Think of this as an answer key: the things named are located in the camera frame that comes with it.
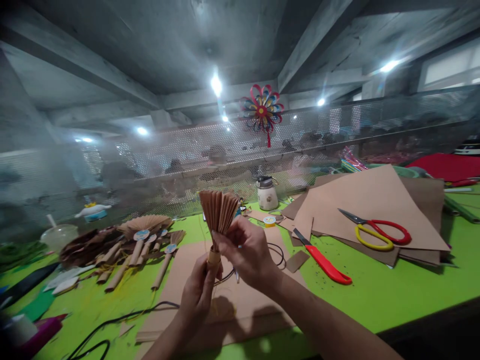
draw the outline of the red paper flower decoration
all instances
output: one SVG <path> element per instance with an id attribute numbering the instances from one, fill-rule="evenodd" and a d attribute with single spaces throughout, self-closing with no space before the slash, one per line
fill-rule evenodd
<path id="1" fill-rule="evenodd" d="M 254 96 L 254 89 L 259 95 Z M 268 137 L 267 146 L 270 148 L 270 133 L 274 130 L 274 124 L 282 122 L 280 115 L 284 111 L 284 106 L 277 103 L 280 99 L 278 92 L 272 93 L 272 87 L 265 85 L 262 89 L 257 84 L 250 89 L 250 97 L 242 97 L 240 105 L 243 111 L 243 118 L 246 119 L 246 125 L 255 133 L 263 131 Z"/>

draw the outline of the metal mesh partition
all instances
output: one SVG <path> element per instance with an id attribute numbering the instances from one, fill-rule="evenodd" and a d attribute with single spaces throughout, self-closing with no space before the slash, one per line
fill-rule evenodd
<path id="1" fill-rule="evenodd" d="M 345 145 L 370 163 L 448 153 L 478 130 L 479 100 L 480 86 L 468 86 L 291 110 L 275 128 L 271 148 L 264 134 L 246 131 L 238 120 L 0 154 L 2 238 L 31 240 L 25 234 L 37 236 L 46 214 L 73 222 L 92 201 L 113 206 L 93 227 L 142 214 L 200 213 L 202 189 L 252 201 L 258 175 L 274 176 L 283 197 L 338 167 Z"/>

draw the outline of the scissors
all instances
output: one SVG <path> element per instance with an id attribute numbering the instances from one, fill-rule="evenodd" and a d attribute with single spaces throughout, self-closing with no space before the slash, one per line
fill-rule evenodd
<path id="1" fill-rule="evenodd" d="M 335 266 L 333 266 L 332 263 L 328 261 L 327 258 L 320 252 L 320 250 L 313 246 L 312 243 L 308 241 L 305 236 L 300 233 L 300 231 L 297 230 L 297 228 L 294 228 L 293 232 L 298 236 L 310 255 L 315 259 L 316 263 L 330 279 L 342 285 L 350 285 L 352 283 L 352 278 L 338 271 Z"/>
<path id="2" fill-rule="evenodd" d="M 348 211 L 342 210 L 340 208 L 338 210 L 343 215 L 345 215 L 347 218 L 352 220 L 355 224 L 357 224 L 357 226 L 355 227 L 356 238 L 358 239 L 358 241 L 360 243 L 362 243 L 363 245 L 365 245 L 366 247 L 368 247 L 370 249 L 379 250 L 379 251 L 390 251 L 394 248 L 394 244 L 406 245 L 406 244 L 410 243 L 410 241 L 412 241 L 412 236 L 410 235 L 410 233 L 403 226 L 400 226 L 399 224 L 397 224 L 395 222 L 385 221 L 385 220 L 364 220 L 364 219 L 362 219 L 358 216 L 353 215 L 352 213 L 350 213 Z M 372 230 L 364 227 L 365 224 L 370 225 L 372 228 L 375 229 L 375 231 L 372 231 Z M 388 226 L 391 226 L 393 228 L 396 228 L 396 229 L 400 230 L 403 233 L 404 236 L 403 236 L 402 239 L 396 239 L 394 237 L 391 237 L 385 231 L 383 231 L 377 224 L 388 225 Z M 376 237 L 377 239 L 382 240 L 383 242 L 386 243 L 386 245 L 379 246 L 379 245 L 373 245 L 369 242 L 366 242 L 360 236 L 360 230 L 362 230 L 363 232 L 365 232 L 367 234 L 370 234 L 370 235 Z"/>

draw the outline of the green table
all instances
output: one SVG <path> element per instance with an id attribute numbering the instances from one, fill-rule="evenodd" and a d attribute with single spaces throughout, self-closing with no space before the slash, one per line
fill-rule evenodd
<path id="1" fill-rule="evenodd" d="M 480 186 L 476 186 L 475 191 L 480 192 Z M 480 207 L 480 196 L 455 194 L 452 197 L 458 202 L 474 203 Z M 258 204 L 252 204 L 252 208 L 258 210 Z M 471 210 L 480 215 L 480 209 Z M 210 239 L 202 215 L 177 221 L 172 229 L 186 231 L 182 245 L 201 242 L 204 238 Z M 298 247 L 294 250 L 286 230 L 281 229 L 281 232 L 290 254 L 301 251 L 302 248 Z M 442 235 L 452 246 L 451 253 L 459 268 L 445 267 L 441 274 L 401 259 L 394 269 L 389 269 L 331 237 L 314 236 L 311 242 L 335 267 L 352 277 L 353 284 L 344 286 L 331 281 L 312 258 L 302 266 L 300 272 L 314 294 L 335 305 L 372 332 L 385 332 L 480 297 L 480 283 L 476 281 L 480 274 L 480 225 L 471 224 L 461 217 L 444 215 Z M 0 279 L 0 285 L 13 285 L 33 270 L 54 260 L 55 257 L 51 255 L 21 271 L 11 270 Z M 97 285 L 96 278 L 91 278 L 82 281 L 77 289 L 56 298 L 43 318 L 64 313 L 71 315 L 63 321 L 63 328 L 40 351 L 37 358 L 65 359 L 102 322 L 155 304 L 163 286 L 154 296 L 150 286 L 159 268 L 160 264 L 147 264 L 142 271 L 132 273 L 112 293 L 105 294 L 106 285 Z M 7 312 L 18 312 L 35 298 L 42 286 L 43 284 L 37 286 Z M 142 315 L 132 320 L 131 323 L 135 326 L 122 338 L 118 338 L 120 324 L 108 325 L 97 332 L 85 349 L 101 340 L 110 339 L 107 359 L 133 359 L 138 350 L 135 335 L 147 316 Z M 99 359 L 103 349 L 101 346 L 85 359 Z M 232 360 L 248 356 L 277 360 L 302 359 L 313 354 L 299 329 L 292 328 L 245 343 L 205 351 L 191 358 L 219 357 Z"/>

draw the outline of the hand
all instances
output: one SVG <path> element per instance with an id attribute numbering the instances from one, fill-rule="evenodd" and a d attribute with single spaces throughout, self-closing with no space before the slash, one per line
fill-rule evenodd
<path id="1" fill-rule="evenodd" d="M 200 256 L 193 266 L 181 295 L 180 309 L 175 320 L 188 329 L 190 336 L 197 332 L 209 314 L 215 278 L 222 278 L 221 269 L 207 270 L 208 254 Z"/>
<path id="2" fill-rule="evenodd" d="M 265 232 L 260 226 L 237 216 L 226 236 L 218 232 L 212 236 L 220 253 L 233 264 L 248 285 L 261 291 L 266 286 L 274 286 L 282 272 L 272 260 Z"/>

